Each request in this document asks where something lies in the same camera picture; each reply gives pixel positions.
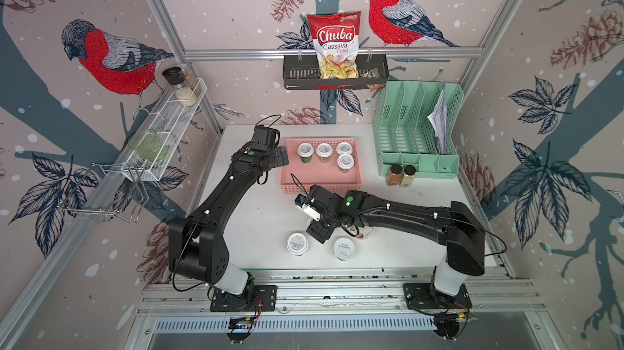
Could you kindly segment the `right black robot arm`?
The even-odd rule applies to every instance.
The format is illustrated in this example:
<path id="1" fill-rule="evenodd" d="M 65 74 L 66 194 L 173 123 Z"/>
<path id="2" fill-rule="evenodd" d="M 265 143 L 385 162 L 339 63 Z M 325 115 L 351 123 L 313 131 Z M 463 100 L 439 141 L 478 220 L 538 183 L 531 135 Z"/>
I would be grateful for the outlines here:
<path id="1" fill-rule="evenodd" d="M 459 201 L 450 206 L 422 206 L 389 201 L 363 191 L 349 190 L 344 197 L 314 185 L 299 194 L 295 206 L 312 221 L 306 232 L 323 244 L 336 228 L 388 228 L 435 241 L 446 247 L 435 269 L 433 287 L 456 296 L 466 278 L 485 272 L 485 229 Z"/>

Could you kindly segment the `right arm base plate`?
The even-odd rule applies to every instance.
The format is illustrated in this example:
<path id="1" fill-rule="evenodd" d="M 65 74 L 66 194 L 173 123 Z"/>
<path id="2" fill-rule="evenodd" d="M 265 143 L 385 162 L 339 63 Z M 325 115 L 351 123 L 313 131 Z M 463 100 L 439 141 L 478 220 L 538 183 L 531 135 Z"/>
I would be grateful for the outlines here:
<path id="1" fill-rule="evenodd" d="M 402 286 L 406 305 L 414 311 L 430 309 L 472 309 L 473 304 L 466 285 L 462 284 L 456 296 L 449 296 L 435 290 L 430 283 L 404 283 Z"/>

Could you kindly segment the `white yogurt bottle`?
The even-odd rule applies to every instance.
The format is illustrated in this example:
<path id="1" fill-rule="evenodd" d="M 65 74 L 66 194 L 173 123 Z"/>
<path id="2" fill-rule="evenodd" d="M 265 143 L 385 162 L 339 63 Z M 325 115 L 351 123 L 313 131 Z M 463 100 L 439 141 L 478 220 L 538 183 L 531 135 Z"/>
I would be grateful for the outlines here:
<path id="1" fill-rule="evenodd" d="M 337 158 L 337 164 L 341 172 L 347 173 L 354 168 L 355 160 L 350 153 L 342 153 Z"/>
<path id="2" fill-rule="evenodd" d="M 353 153 L 353 147 L 351 145 L 351 143 L 349 142 L 341 142 L 336 146 L 336 153 L 338 155 L 343 155 L 343 154 L 349 154 L 351 155 Z"/>
<path id="3" fill-rule="evenodd" d="M 329 143 L 321 143 L 316 148 L 316 154 L 321 163 L 329 163 L 333 154 L 333 148 Z"/>

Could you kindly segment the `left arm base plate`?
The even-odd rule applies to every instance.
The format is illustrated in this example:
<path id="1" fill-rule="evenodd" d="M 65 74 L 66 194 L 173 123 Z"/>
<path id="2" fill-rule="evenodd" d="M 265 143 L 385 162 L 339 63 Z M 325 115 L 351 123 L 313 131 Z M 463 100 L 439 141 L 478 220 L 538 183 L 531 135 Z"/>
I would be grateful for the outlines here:
<path id="1" fill-rule="evenodd" d="M 276 308 L 277 286 L 253 285 L 240 295 L 215 291 L 210 311 L 220 312 L 272 312 Z"/>

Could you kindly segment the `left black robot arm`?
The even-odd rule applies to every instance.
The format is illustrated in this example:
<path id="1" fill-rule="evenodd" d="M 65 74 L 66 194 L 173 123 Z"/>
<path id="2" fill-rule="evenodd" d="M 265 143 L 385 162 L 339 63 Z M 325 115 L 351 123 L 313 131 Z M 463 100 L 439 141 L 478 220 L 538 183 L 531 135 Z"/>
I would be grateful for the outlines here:
<path id="1" fill-rule="evenodd" d="M 209 197 L 187 217 L 169 222 L 172 283 L 178 276 L 196 279 L 245 305 L 251 302 L 253 277 L 229 262 L 224 230 L 247 191 L 265 184 L 270 170 L 289 164 L 287 150 L 279 142 L 279 130 L 255 126 L 252 139 L 231 156 L 224 177 Z"/>

